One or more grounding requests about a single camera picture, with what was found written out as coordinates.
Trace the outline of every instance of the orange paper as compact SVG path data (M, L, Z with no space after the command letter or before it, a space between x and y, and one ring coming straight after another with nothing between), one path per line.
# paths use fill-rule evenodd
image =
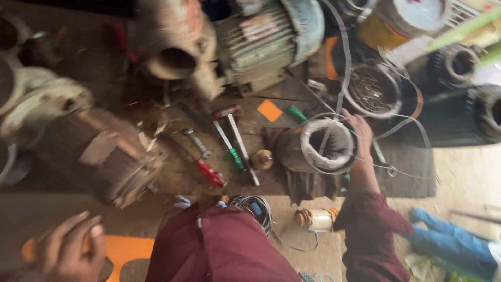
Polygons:
M270 122L274 122L282 114L282 111L270 100L264 100L258 107L258 111Z

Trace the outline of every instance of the screwdriver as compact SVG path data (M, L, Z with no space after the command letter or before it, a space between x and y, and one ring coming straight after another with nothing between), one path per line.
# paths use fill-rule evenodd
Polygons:
M207 178L209 181L216 186L224 187L226 186L226 180L223 175L214 169L212 169L208 164L206 164L202 159L197 159L193 154L191 154L185 147L183 147L174 137L171 132L164 131L164 136L169 137L178 147L180 147L188 156L194 160L193 164L198 168L198 170Z
M207 103L204 103L203 107L204 107L205 111L207 111L207 113L210 116L212 116L212 112L210 111L209 105ZM212 122L216 126L216 129L219 132L219 134L221 135L222 140L224 141L224 143L228 147L230 156L234 160L234 162L235 162L236 167L238 168L238 170L240 170L240 171L247 170L245 168L245 166L243 165L242 159L238 156L238 154L236 153L236 150L233 148L233 146L231 146L231 143L229 142L228 138L226 137L226 134L224 134L224 131L222 130L221 125L219 125L219 122L216 119L213 119Z

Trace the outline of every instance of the red-handled tool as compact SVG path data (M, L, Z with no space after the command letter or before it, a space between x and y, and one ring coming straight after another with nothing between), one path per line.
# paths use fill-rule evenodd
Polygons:
M193 163L200 172L202 172L209 181L219 187L224 187L226 186L226 180L224 180L223 176L221 173L213 170L209 165L204 163L202 159L195 159L195 162Z
M226 186L226 180L222 176L221 173L212 169L208 164L206 164L202 159L197 159L194 155L192 155L187 149L185 149L174 137L172 137L172 133L169 131L164 131L164 136L168 136L178 147L180 147L188 156L190 156L194 162L193 164L198 168L198 170L207 178L209 181L216 186L224 187Z

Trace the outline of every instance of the blue jeans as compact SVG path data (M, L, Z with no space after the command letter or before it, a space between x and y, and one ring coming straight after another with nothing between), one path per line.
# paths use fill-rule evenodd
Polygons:
M406 237L407 240L428 254L441 258L441 266L450 272L492 280L497 262L490 254L488 241L451 222L444 222L421 208L415 208L413 216L424 222L428 230L414 224L415 232Z

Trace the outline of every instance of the dirt floor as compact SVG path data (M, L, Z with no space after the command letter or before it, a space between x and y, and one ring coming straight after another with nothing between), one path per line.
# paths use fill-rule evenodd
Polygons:
M389 204L404 216L413 207L420 206L432 214L452 220L468 230L499 239L497 230L487 223L451 216L450 209L487 214L484 204L501 205L499 183L501 174L495 166L501 159L501 146L466 149L435 150L437 197L413 199L389 199ZM315 245L313 234L294 226L293 214L298 209L290 205L287 197L267 197L273 211L274 230L286 242L308 249ZM307 201L301 208L330 208L340 206L327 198ZM23 263L20 249L30 237L40 235L63 219L89 209L93 214L102 214L107 234L153 238L158 223L169 207L166 199L150 196L139 203L118 210L104 207L93 199L81 195L1 195L0 196L0 269L12 268ZM320 234L320 245L315 251L298 252L281 245L272 238L273 245L290 261L296 270L311 274L329 273L335 281L343 281L344 267L341 256L344 252L342 234ZM405 239L396 235L396 250L403 259L411 251ZM148 261L129 263L122 269L122 281L143 281Z

